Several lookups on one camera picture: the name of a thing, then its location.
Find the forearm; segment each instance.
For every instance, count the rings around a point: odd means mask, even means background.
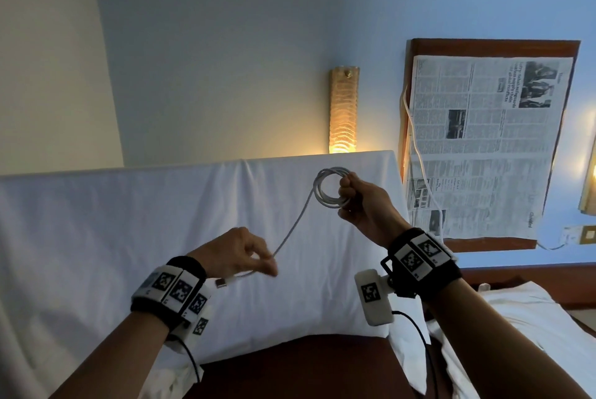
[[[451,282],[428,306],[483,399],[589,398],[464,280]]]
[[[50,399],[137,399],[167,335],[153,314],[131,312]]]

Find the white sheet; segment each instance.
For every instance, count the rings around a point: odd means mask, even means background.
[[[530,341],[539,346],[584,390],[596,398],[596,339],[555,303],[548,292],[529,282],[516,288],[481,292],[482,297]],[[436,320],[428,329],[442,344],[454,399],[476,399],[478,393]]]
[[[392,152],[288,157],[214,165],[121,169],[0,179],[0,363],[19,397],[45,398],[128,312],[130,294],[169,258],[244,225],[275,249],[321,168],[345,166],[406,205]],[[325,180],[337,195],[339,178]],[[354,274],[384,250],[312,200],[279,252],[279,277],[221,289],[199,363],[317,333],[387,336],[366,324]],[[419,302],[401,299],[421,329]],[[426,388],[424,349],[409,322],[391,329],[411,384]],[[146,397],[171,397],[194,376],[165,348]]]

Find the hand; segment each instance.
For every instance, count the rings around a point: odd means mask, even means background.
[[[259,259],[251,257],[253,253]],[[191,251],[191,256],[201,263],[208,278],[228,278],[240,272],[255,270],[277,276],[277,263],[267,250],[264,239],[246,228],[232,228],[220,237]]]
[[[375,244],[389,248],[396,237],[412,227],[393,207],[383,188],[362,181],[354,172],[343,177],[339,185],[339,195],[350,199],[339,210],[339,216]]]

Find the person's left hand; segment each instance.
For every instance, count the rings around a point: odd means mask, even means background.
[[[251,257],[253,253],[259,258]],[[277,276],[277,263],[264,239],[244,227],[230,229],[187,256],[201,263],[208,278],[228,278],[249,270]]]

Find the black wire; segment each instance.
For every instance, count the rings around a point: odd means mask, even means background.
[[[197,376],[197,383],[199,383],[201,381],[201,379],[198,377],[197,363],[194,362],[194,358],[192,357],[192,354],[190,353],[190,350],[188,349],[188,347],[186,346],[186,344],[184,344],[183,339],[180,336],[170,334],[170,335],[168,335],[167,340],[168,341],[177,341],[180,344],[182,344],[182,346],[184,347],[184,349],[186,349],[186,352],[188,354],[188,357],[190,358],[190,361],[192,362],[192,367],[194,368],[194,373]]]
[[[437,386],[437,373],[435,372],[435,366],[433,364],[433,359],[430,357],[430,352],[428,351],[426,341],[424,340],[424,336],[422,336],[422,332],[420,331],[420,328],[416,325],[416,322],[414,322],[413,319],[410,316],[408,316],[406,313],[401,312],[401,311],[392,311],[391,313],[399,314],[404,317],[407,317],[408,320],[410,322],[412,322],[413,326],[416,327],[416,330],[418,330],[418,334],[420,335],[420,339],[422,339],[422,344],[424,345],[424,350],[426,351],[426,354],[428,356],[428,361],[430,362],[430,370],[433,372],[433,384],[435,386],[435,399],[439,399],[439,388]]]

